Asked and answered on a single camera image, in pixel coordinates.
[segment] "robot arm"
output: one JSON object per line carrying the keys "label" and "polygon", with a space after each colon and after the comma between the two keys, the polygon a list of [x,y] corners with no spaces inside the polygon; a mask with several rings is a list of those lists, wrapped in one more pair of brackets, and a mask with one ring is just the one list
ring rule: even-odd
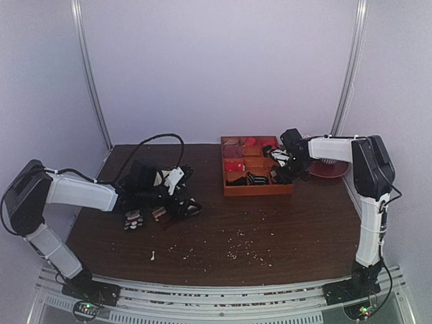
{"label": "robot arm", "polygon": [[[135,161],[132,167],[131,173],[122,180],[124,185],[109,185],[59,174],[45,168],[40,161],[31,160],[6,191],[4,201],[14,234],[22,236],[56,268],[66,283],[64,294],[115,306],[119,287],[92,280],[91,272],[45,223],[45,204],[67,204],[101,211],[118,209],[125,213],[157,204],[167,207],[164,205],[167,203],[174,213],[183,212],[188,216],[188,200],[177,192],[184,189],[180,187],[192,174],[190,167],[182,167],[185,171],[177,167],[157,172],[155,167],[149,167],[148,161]],[[200,205],[194,202],[192,211],[199,212]]]}
{"label": "robot arm", "polygon": [[[274,150],[270,155],[280,165],[278,172],[290,181],[296,178],[307,180],[307,168],[315,159],[352,164],[354,185],[361,200],[360,242],[353,262],[352,281],[344,283],[342,288],[330,287],[330,290],[334,293],[336,288],[339,295],[347,295],[348,300],[367,296],[369,290],[379,291],[376,281],[383,266],[381,247],[387,231],[387,204],[395,178],[381,137],[303,138],[297,129],[291,129],[281,135],[281,140],[286,150]],[[333,301],[341,302],[345,297]]]}

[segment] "pink plate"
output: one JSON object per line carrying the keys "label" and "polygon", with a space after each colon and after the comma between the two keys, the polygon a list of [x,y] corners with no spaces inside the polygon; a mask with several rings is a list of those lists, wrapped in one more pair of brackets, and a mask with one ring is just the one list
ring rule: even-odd
{"label": "pink plate", "polygon": [[342,177],[349,168],[349,163],[338,161],[335,164],[325,164],[321,161],[313,161],[309,167],[309,173],[320,178]]}

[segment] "wooden table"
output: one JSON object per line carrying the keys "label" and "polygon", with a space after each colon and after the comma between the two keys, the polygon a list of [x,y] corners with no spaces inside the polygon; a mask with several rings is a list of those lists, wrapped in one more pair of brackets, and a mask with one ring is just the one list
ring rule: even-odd
{"label": "wooden table", "polygon": [[[117,145],[100,178],[113,178],[133,148]],[[173,165],[179,151],[144,146],[135,158]],[[186,145],[199,216],[168,229],[148,219],[145,228],[125,232],[121,216],[82,209],[67,245],[93,273],[162,284],[271,285],[350,274],[360,220],[341,179],[297,180],[291,196],[224,198],[220,154],[219,145]]]}

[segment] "wooden tray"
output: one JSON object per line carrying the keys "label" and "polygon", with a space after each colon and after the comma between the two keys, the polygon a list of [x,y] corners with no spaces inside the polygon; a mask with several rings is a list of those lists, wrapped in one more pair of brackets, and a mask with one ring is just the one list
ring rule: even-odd
{"label": "wooden tray", "polygon": [[[246,140],[250,137],[256,138],[254,146],[244,146]],[[277,163],[269,157],[264,157],[262,143],[268,140],[274,140],[279,147],[279,143],[275,136],[222,136],[221,137],[221,156],[222,156],[222,172],[223,172],[223,195],[225,197],[233,196],[264,196],[273,194],[291,194],[294,191],[293,184],[273,184],[269,172]],[[243,154],[240,158],[225,158],[223,157],[223,148],[227,140],[237,140],[238,146],[243,148]],[[228,162],[238,162],[244,164],[244,171],[226,171],[225,164]],[[245,177],[251,172],[258,176],[265,176],[269,179],[269,184],[253,186],[249,181],[246,186],[227,186],[227,180],[233,181]]]}

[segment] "white backdrop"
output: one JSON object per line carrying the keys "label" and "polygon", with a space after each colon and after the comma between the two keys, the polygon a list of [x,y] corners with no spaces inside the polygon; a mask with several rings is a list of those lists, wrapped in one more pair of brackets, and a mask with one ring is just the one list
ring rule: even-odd
{"label": "white backdrop", "polygon": [[115,144],[177,132],[329,132],[355,0],[86,0],[82,14]]}

